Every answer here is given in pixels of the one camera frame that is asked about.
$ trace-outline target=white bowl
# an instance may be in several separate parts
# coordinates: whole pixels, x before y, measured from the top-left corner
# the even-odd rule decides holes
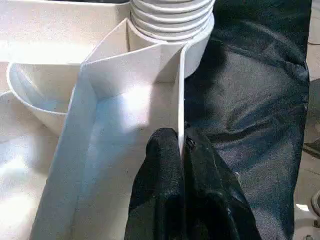
[[[40,121],[60,135],[79,69],[79,64],[10,63],[7,83]]]
[[[211,1],[208,5],[194,11],[167,14],[162,12],[146,12],[136,6],[134,2],[131,2],[131,11],[140,19],[148,23],[152,23],[152,21],[154,21],[163,24],[181,24],[190,21],[197,21],[199,18],[206,16],[209,12],[212,12],[213,6],[214,1]]]

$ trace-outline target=black cloth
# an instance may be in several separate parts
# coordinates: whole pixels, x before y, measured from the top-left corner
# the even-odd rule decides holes
[[[261,240],[236,175],[205,135],[188,128],[185,136],[183,165],[173,129],[150,137],[132,187],[125,239]]]
[[[217,0],[185,119],[239,173],[263,240],[290,240],[309,74],[310,0]]]

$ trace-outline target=dark blue fabric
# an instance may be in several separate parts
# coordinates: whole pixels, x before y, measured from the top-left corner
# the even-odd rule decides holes
[[[310,0],[217,0],[200,67],[185,81],[185,119],[240,174],[264,240],[294,232],[310,12]]]

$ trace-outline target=ribbed white cylinder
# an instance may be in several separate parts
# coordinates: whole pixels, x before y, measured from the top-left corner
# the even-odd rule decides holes
[[[215,0],[130,0],[131,20],[149,37],[169,42],[192,39],[208,25]]]

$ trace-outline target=black glove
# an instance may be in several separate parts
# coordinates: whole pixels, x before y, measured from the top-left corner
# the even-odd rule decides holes
[[[187,128],[185,139],[182,167],[174,130],[151,136],[133,183],[125,239],[260,240],[235,174],[206,136]]]

